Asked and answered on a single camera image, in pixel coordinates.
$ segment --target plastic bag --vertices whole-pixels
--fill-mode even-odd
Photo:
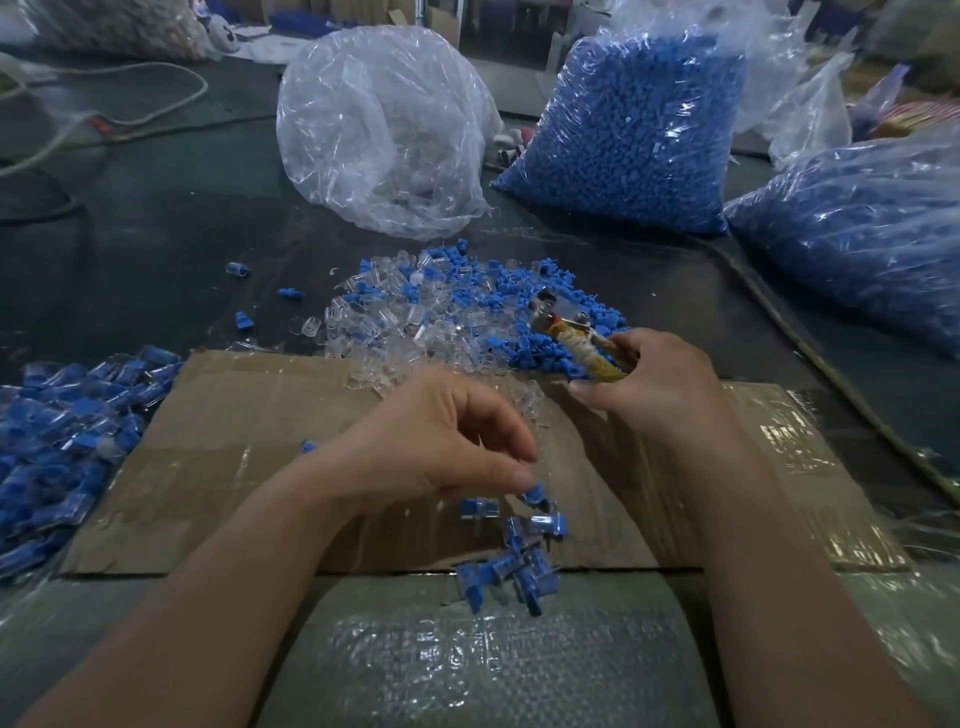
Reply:
[[[785,2],[770,0],[757,21],[747,58],[747,76],[737,107],[735,132],[761,123],[807,71],[804,31],[791,23]]]
[[[321,38],[287,66],[276,111],[283,166],[303,197],[417,240],[490,209],[480,167],[502,129],[469,61],[416,26]]]
[[[787,275],[960,357],[960,125],[823,152],[726,212]]]
[[[866,139],[883,114],[897,102],[897,96],[903,88],[903,79],[909,70],[910,66],[906,63],[895,65],[893,70],[877,81],[850,110],[853,141]]]
[[[770,159],[778,170],[851,143],[840,74],[852,61],[852,53],[838,53],[813,78],[780,99],[760,125],[760,133],[770,140]]]
[[[493,186],[641,225],[723,232],[750,20],[715,7],[615,9],[608,32],[570,51],[537,134]]]
[[[154,61],[200,61],[209,53],[189,0],[18,0],[42,45]]]

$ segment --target cardboard sheet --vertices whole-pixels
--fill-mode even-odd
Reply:
[[[300,453],[304,439],[335,437],[379,401],[344,385],[349,362],[267,353],[195,352],[62,570],[165,573],[182,561],[259,483]],[[521,380],[491,377],[508,399]],[[566,514],[569,536],[552,545],[565,568],[699,566],[696,539],[667,453],[585,409],[565,385],[541,383],[537,465]],[[791,501],[841,569],[897,570],[907,558],[859,486],[777,385],[730,383],[734,407],[777,464]],[[506,512],[530,513],[514,498]],[[320,572],[444,569],[500,547],[499,525],[479,533],[457,503],[421,500],[349,524]]]

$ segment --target fingernail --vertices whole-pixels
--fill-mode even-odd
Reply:
[[[534,477],[534,474],[528,470],[515,471],[514,485],[516,485],[517,490],[523,493],[537,485],[537,479]]]

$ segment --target left hand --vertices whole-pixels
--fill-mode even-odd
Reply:
[[[537,482],[526,465],[536,460],[533,434],[503,397],[428,366],[298,463],[321,480],[326,495],[370,511],[429,495],[523,493]]]

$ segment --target bag of blue plastic pellets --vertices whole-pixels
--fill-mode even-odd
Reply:
[[[822,152],[726,212],[787,275],[960,358],[960,126]]]
[[[746,1],[621,6],[609,31],[570,51],[536,135],[493,187],[641,225],[724,232],[733,124],[766,18]]]

